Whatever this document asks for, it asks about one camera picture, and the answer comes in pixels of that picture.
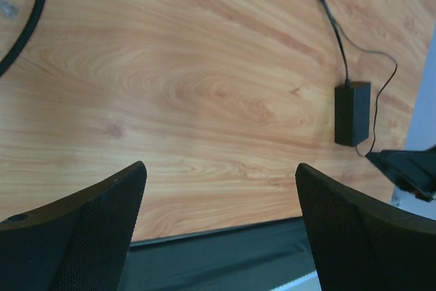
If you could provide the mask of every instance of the black power brick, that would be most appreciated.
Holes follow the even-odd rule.
[[[334,141],[355,147],[369,137],[371,83],[351,82],[334,88]]]

